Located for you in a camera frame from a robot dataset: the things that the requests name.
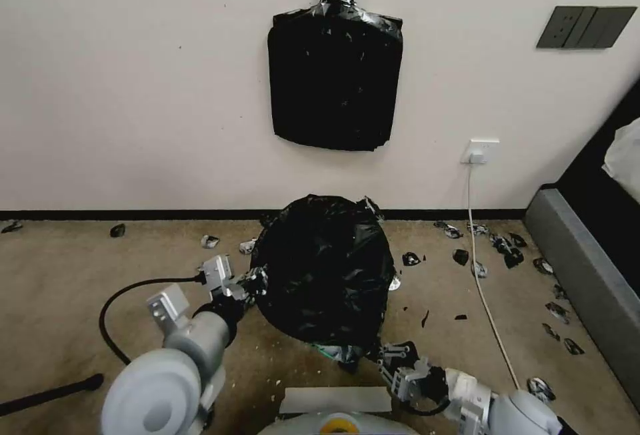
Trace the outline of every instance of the white fabric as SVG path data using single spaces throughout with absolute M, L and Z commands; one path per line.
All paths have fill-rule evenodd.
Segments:
M 640 203 L 640 118 L 615 132 L 602 168 Z

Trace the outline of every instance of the black handle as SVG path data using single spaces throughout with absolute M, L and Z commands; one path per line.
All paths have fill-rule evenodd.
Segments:
M 36 405 L 41 405 L 43 403 L 55 400 L 56 398 L 66 397 L 67 395 L 83 392 L 85 390 L 92 392 L 100 388 L 104 380 L 104 375 L 96 374 L 90 376 L 86 380 L 82 380 L 81 382 L 52 388 L 51 390 L 47 390 L 46 392 L 28 395 L 24 398 L 18 398 L 17 400 L 12 400 L 10 402 L 4 402 L 0 404 L 0 416 L 19 412 L 20 410 L 24 410 Z

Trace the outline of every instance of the black plastic piece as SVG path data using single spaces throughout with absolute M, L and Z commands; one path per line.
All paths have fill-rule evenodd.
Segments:
M 111 238 L 120 238 L 121 236 L 124 236 L 126 229 L 125 224 L 117 224 L 116 226 L 111 227 L 109 230 L 109 236 Z

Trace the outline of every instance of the debris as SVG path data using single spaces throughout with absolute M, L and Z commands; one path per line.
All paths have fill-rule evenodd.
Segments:
M 418 255 L 416 255 L 413 252 L 407 252 L 404 255 L 402 255 L 402 264 L 404 266 L 414 266 L 417 265 L 418 263 L 420 263 L 420 259 L 418 258 Z
M 485 266 L 480 262 L 475 262 L 478 271 L 478 278 L 486 278 L 489 275 L 489 270 L 485 268 Z M 475 276 L 475 270 L 473 269 L 473 264 L 471 264 L 471 275 Z
M 527 246 L 527 242 L 525 242 L 525 239 L 520 235 L 510 233 L 509 236 L 511 237 L 511 243 L 516 245 L 518 248 L 524 248 Z
M 568 300 L 567 292 L 560 285 L 555 284 L 553 286 L 553 294 L 555 295 L 556 300 Z
M 467 222 L 467 231 L 471 231 L 471 223 Z M 489 233 L 489 228 L 486 225 L 481 224 L 473 224 L 473 235 L 487 235 Z
M 125 234 L 126 229 L 125 224 L 118 224 L 109 230 L 109 236 L 111 238 L 120 238 Z
M 569 325 L 569 311 L 562 308 L 555 302 L 549 302 L 545 305 L 547 310 L 551 312 L 551 315 L 555 316 L 558 320 L 562 320 L 565 325 Z
M 458 248 L 453 252 L 453 259 L 458 265 L 464 266 L 469 261 L 469 252 Z
M 218 237 L 215 237 L 213 235 L 204 235 L 202 237 L 202 240 L 200 240 L 200 246 L 202 248 L 215 248 L 215 246 L 218 244 L 218 242 L 220 241 L 220 239 Z
M 5 226 L 2 229 L 2 233 L 17 232 L 18 230 L 20 230 L 22 228 L 22 223 L 18 222 L 17 220 L 10 220 L 10 222 L 11 223 L 9 225 Z
M 514 248 L 506 238 L 491 234 L 489 241 L 499 254 L 504 255 L 507 268 L 513 268 L 524 261 L 525 257 L 522 252 Z
M 535 266 L 535 269 L 543 275 L 555 275 L 553 267 L 545 258 L 536 258 L 533 260 L 533 266 Z
M 548 404 L 555 400 L 555 394 L 551 387 L 542 378 L 530 378 L 527 380 L 527 388 L 529 393 L 540 400 L 542 403 Z
M 463 237 L 463 234 L 460 230 L 458 230 L 455 226 L 446 224 L 445 222 L 435 222 L 433 226 L 435 226 L 436 228 L 441 228 L 442 230 L 444 230 L 446 236 L 448 236 L 449 238 L 453 238 L 454 240 Z
M 582 355 L 585 351 L 571 338 L 565 338 L 565 347 L 571 355 Z
M 558 333 L 553 328 L 551 328 L 551 325 L 542 324 L 542 326 L 545 328 L 545 332 L 547 333 L 547 335 L 555 338 L 558 342 L 560 341 L 560 335 L 558 335 Z
M 391 284 L 389 285 L 389 291 L 393 292 L 395 290 L 397 290 L 398 288 L 400 288 L 400 278 L 398 277 L 398 275 L 394 275 L 393 276 L 393 280 L 391 280 Z
M 242 242 L 239 246 L 240 253 L 243 255 L 251 255 L 253 251 L 253 247 L 255 247 L 255 242 L 257 238 L 251 238 L 248 242 Z

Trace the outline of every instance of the black cable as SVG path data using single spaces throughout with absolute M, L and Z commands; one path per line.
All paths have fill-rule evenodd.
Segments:
M 102 335 L 102 339 L 105 341 L 107 346 L 111 349 L 111 351 L 120 359 L 124 365 L 129 365 L 131 360 L 125 353 L 118 348 L 118 345 L 111 339 L 109 333 L 107 331 L 107 327 L 105 326 L 105 316 L 107 315 L 107 310 L 109 306 L 118 298 L 120 295 L 127 293 L 129 290 L 133 290 L 134 288 L 138 288 L 144 285 L 152 285 L 158 283 L 185 283 L 185 282 L 203 282 L 203 274 L 200 273 L 195 277 L 188 278 L 151 278 L 150 280 L 143 280 L 142 282 L 135 282 L 129 286 L 125 286 L 121 290 L 115 292 L 100 310 L 100 316 L 98 319 L 98 326 L 100 327 L 100 334 Z
M 439 413 L 444 412 L 447 407 L 451 405 L 451 401 L 449 399 L 446 399 L 444 401 L 444 403 L 442 403 L 442 405 L 438 405 L 436 408 L 434 408 L 433 410 L 429 410 L 428 412 L 424 412 L 422 410 L 418 410 L 417 408 L 412 407 L 411 405 L 409 405 L 408 402 L 403 402 L 400 403 L 400 407 L 403 410 L 406 410 L 408 413 L 412 414 L 412 415 L 420 415 L 420 416 L 434 416 L 434 415 L 438 415 Z

